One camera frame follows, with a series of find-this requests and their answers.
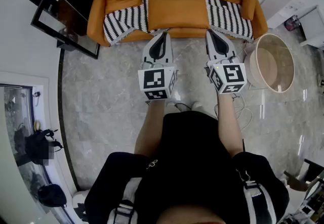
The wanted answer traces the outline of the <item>black framed glass screen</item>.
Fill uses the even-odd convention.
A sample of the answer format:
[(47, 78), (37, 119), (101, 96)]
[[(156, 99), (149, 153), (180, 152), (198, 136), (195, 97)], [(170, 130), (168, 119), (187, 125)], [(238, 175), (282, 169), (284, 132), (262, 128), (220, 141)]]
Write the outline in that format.
[(100, 45), (87, 36), (87, 19), (67, 0), (41, 0), (31, 25), (55, 38), (57, 48), (99, 57)]

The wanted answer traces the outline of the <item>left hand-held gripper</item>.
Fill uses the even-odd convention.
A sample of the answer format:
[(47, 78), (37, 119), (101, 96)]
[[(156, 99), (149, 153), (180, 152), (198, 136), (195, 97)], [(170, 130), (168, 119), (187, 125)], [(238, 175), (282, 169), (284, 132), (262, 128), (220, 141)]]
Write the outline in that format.
[(141, 93), (148, 100), (169, 99), (178, 73), (173, 63), (170, 35), (163, 32), (151, 39), (143, 49), (142, 59), (142, 67), (138, 70)]

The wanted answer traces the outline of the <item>black backpack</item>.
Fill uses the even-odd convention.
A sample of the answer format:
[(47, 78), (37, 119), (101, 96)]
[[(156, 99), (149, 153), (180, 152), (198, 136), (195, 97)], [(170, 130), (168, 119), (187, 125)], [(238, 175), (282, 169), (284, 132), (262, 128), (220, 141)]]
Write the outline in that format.
[(25, 153), (36, 165), (48, 166), (54, 159), (54, 153), (63, 149), (59, 141), (54, 138), (57, 130), (38, 130), (25, 137)]

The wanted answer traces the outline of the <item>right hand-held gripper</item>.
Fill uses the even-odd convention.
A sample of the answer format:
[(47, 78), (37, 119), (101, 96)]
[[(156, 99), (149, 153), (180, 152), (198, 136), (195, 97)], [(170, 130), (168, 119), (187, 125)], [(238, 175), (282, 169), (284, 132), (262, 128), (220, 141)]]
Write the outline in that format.
[(246, 69), (236, 56), (235, 46), (224, 34), (206, 32), (207, 76), (219, 95), (239, 93), (247, 84)]

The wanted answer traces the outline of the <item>large glass window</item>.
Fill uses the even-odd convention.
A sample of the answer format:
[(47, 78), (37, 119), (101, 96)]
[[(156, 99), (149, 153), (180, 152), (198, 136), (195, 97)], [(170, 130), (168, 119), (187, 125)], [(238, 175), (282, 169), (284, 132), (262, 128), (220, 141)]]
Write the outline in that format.
[(68, 215), (62, 207), (47, 207), (40, 203), (37, 192), (39, 188), (50, 184), (50, 178), (43, 166), (34, 164), (25, 153), (25, 138), (33, 133), (34, 120), (31, 108), (30, 86), (0, 85), (0, 118), (6, 127), (2, 129), (10, 143), (10, 155), (14, 157), (13, 169), (18, 170), (19, 180), (28, 193), (28, 198), (42, 214), (42, 216), (54, 217), (56, 224), (71, 224)]

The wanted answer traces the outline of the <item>person's black shirt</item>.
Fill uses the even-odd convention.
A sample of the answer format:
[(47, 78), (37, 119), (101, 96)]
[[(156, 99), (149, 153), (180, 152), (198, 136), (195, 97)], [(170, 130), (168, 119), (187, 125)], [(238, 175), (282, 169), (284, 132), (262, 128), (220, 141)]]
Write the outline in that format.
[(161, 142), (149, 158), (110, 154), (85, 200), (89, 224), (157, 224), (175, 206), (201, 206), (226, 224), (277, 224), (289, 203), (268, 160), (231, 157), (216, 119), (196, 111), (164, 117)]

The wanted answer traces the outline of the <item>round glass-top side table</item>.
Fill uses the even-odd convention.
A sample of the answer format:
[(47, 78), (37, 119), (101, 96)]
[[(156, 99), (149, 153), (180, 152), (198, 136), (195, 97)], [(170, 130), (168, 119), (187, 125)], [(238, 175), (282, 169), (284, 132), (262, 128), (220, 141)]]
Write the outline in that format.
[(275, 93), (284, 93), (295, 76), (292, 53), (277, 35), (262, 35), (246, 48), (244, 59), (248, 81), (256, 88), (268, 88)]

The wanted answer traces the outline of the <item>person's left forearm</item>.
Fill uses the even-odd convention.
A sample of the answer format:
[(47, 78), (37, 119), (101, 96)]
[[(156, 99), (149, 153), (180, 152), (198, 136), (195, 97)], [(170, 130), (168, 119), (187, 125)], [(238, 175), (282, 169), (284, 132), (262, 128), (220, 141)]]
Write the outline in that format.
[(163, 131), (165, 100), (151, 101), (135, 143), (135, 154), (151, 158), (157, 150)]

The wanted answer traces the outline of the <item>large orange cushion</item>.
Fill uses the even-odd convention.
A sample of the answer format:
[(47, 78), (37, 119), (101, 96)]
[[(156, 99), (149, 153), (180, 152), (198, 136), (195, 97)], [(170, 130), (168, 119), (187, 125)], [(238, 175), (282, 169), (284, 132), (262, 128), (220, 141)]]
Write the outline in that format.
[(203, 28), (210, 23), (206, 0), (148, 0), (148, 29)]

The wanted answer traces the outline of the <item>white rounded device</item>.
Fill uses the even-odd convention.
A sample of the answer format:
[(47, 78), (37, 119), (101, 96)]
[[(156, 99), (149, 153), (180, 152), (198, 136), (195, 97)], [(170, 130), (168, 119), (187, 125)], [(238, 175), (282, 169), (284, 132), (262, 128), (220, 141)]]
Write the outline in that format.
[(85, 199), (90, 190), (76, 192), (72, 197), (72, 205), (77, 216), (83, 221), (88, 222), (85, 212)]

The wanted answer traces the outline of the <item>orange cloth piece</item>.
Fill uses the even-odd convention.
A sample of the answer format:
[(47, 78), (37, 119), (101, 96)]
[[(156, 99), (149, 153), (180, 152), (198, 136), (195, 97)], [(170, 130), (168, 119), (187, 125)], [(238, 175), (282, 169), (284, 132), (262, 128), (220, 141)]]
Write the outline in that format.
[(242, 0), (241, 16), (246, 20), (253, 20), (256, 0)]

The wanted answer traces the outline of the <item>red and black bag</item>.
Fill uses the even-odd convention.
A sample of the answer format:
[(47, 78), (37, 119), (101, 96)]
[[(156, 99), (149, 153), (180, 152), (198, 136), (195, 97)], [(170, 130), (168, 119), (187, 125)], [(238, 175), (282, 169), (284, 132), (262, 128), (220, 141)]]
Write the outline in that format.
[(293, 31), (300, 27), (300, 21), (297, 15), (293, 15), (284, 22), (284, 26), (288, 31)]

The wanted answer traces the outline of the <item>person's right forearm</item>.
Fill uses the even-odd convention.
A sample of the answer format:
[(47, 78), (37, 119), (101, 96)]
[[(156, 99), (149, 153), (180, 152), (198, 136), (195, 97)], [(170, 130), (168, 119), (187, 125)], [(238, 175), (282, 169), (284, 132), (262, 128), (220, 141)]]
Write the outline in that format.
[(242, 134), (230, 94), (218, 95), (218, 133), (231, 157), (244, 151)]

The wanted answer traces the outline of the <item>black and white patterned blanket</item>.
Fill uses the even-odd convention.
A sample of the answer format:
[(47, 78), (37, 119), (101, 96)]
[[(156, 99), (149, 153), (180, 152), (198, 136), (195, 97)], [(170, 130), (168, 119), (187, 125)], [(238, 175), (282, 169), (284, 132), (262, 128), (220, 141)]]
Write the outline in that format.
[[(206, 0), (210, 27), (220, 33), (252, 41), (256, 37), (250, 20), (241, 16), (241, 6), (224, 0)], [(114, 45), (122, 40), (150, 39), (152, 36), (168, 31), (174, 38), (203, 38), (203, 28), (165, 28), (148, 29), (148, 0), (137, 7), (129, 7), (106, 14), (104, 33), (108, 42)]]

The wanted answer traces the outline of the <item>orange sofa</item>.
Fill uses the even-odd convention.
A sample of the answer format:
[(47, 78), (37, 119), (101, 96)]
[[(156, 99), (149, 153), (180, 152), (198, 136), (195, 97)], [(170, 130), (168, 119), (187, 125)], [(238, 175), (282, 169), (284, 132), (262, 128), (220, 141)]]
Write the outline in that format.
[[(106, 0), (93, 0), (89, 21), (87, 25), (87, 35), (98, 44), (104, 47), (109, 47), (112, 45), (108, 42), (103, 27), (104, 19), (106, 16), (105, 7), (106, 7)], [(261, 37), (263, 34), (265, 34), (268, 31), (268, 25), (258, 0), (256, 0), (254, 17), (251, 22), (252, 22), (253, 29), (256, 32), (255, 39)]]

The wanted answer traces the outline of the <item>person's left white shoe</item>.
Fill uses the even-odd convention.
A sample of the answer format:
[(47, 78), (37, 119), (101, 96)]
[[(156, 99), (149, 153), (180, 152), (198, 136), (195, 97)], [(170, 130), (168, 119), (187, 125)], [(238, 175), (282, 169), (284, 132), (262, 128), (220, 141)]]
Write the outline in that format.
[(180, 110), (176, 107), (175, 103), (168, 102), (165, 107), (165, 115), (171, 113), (180, 113)]

